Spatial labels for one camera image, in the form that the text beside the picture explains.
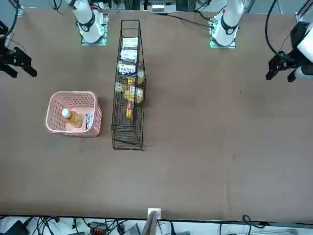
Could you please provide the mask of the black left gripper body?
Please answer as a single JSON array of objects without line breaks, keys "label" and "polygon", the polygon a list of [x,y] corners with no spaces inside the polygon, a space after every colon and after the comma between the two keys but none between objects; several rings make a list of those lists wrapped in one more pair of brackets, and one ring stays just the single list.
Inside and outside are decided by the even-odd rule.
[{"label": "black left gripper body", "polygon": [[292,50],[283,55],[289,63],[310,67],[310,24],[298,22],[290,32]]}]

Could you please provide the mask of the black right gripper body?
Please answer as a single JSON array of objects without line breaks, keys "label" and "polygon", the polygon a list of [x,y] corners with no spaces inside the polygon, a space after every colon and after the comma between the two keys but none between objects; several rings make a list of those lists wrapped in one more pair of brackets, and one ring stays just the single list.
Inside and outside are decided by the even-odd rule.
[{"label": "black right gripper body", "polygon": [[8,33],[8,27],[0,22],[0,63],[5,65],[13,65],[14,64],[14,50],[11,50],[7,47],[6,41]]}]

